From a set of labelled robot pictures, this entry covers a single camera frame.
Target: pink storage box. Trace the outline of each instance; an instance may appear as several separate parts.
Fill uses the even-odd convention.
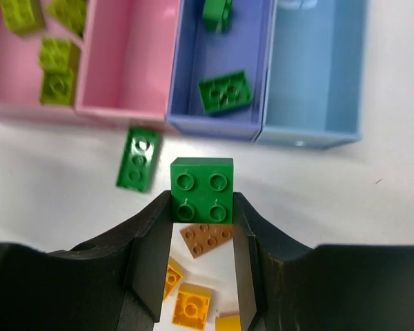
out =
[[[173,132],[166,123],[179,0],[89,0],[76,111]]]
[[[49,0],[41,2],[46,6]],[[21,38],[6,28],[0,10],[0,118],[113,127],[113,123],[96,117],[77,116],[71,107],[39,103],[43,70],[38,65],[38,53],[42,36],[70,37],[83,48],[83,41],[54,19],[46,15],[45,20],[47,30]]]

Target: green 2x2 lego brick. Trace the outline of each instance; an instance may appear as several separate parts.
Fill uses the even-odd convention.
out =
[[[200,81],[198,87],[206,114],[240,108],[253,102],[244,71]]]
[[[87,13],[86,0],[53,0],[46,11],[69,31],[83,37]]]
[[[206,0],[202,19],[207,31],[225,32],[230,27],[233,0]]]
[[[24,36],[46,27],[40,0],[0,0],[6,27]]]
[[[117,187],[147,191],[157,162],[160,141],[158,132],[137,128],[129,130]]]
[[[71,70],[67,73],[44,72],[40,103],[73,106],[76,87],[77,74]]]
[[[44,71],[78,72],[81,51],[69,39],[43,38],[39,53],[39,65]]]
[[[173,223],[233,222],[233,159],[179,157],[170,177]]]

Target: purple bin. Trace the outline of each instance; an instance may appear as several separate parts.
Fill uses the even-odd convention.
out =
[[[167,120],[182,134],[253,141],[262,128],[273,0],[234,0],[230,29],[206,31],[204,1],[183,0]],[[245,70],[253,103],[204,114],[198,82]]]

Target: orange lego brick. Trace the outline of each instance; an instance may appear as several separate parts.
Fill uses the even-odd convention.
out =
[[[208,306],[212,291],[191,284],[181,284],[173,312],[172,323],[203,331],[206,327]]]
[[[172,259],[172,257],[169,257],[163,300],[166,300],[168,295],[178,286],[183,277],[184,271],[182,267],[174,259]]]
[[[182,229],[181,236],[194,259],[233,238],[233,225],[192,224]]]
[[[215,331],[241,331],[241,317],[233,315],[216,318]]]

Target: white table surface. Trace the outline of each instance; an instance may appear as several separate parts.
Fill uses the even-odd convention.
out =
[[[176,157],[232,157],[235,190],[306,245],[414,244],[414,0],[371,0],[365,71],[361,143],[311,152],[166,137],[148,194],[115,188],[125,132],[0,123],[0,241],[70,249],[169,189]],[[237,310],[233,244],[193,260],[178,229],[171,255],[215,290],[213,330]],[[180,330],[174,302],[155,330]]]

